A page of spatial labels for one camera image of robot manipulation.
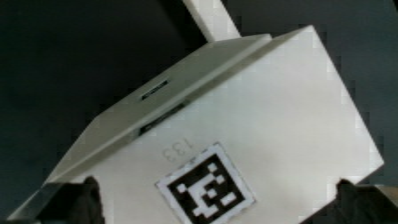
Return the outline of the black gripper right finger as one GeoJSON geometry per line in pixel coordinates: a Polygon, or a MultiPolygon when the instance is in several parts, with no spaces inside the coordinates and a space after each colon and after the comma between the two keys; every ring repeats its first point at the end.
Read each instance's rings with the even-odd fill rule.
{"type": "Polygon", "coordinates": [[[398,224],[398,186],[341,179],[336,199],[300,224],[398,224]]]}

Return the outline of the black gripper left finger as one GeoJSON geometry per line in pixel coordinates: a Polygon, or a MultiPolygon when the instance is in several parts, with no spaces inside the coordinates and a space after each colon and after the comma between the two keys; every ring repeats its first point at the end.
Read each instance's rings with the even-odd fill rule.
{"type": "Polygon", "coordinates": [[[105,224],[99,183],[46,183],[5,224],[105,224]]]}

